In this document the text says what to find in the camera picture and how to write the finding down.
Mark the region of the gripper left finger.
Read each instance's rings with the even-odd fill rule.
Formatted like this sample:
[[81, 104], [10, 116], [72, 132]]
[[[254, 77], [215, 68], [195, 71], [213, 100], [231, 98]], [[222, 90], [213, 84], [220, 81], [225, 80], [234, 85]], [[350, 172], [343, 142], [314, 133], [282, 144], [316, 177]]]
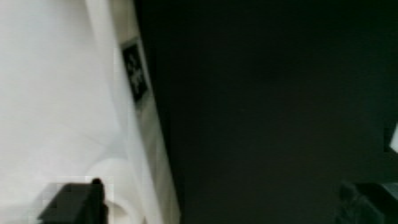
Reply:
[[39, 224], [108, 224], [104, 185], [99, 178], [88, 183], [67, 183], [37, 217]]

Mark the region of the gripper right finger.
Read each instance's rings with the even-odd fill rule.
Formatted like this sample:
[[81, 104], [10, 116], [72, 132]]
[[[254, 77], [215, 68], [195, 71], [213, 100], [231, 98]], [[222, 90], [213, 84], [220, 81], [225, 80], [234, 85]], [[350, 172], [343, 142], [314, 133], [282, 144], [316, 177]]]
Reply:
[[398, 182], [341, 183], [335, 224], [398, 224]]

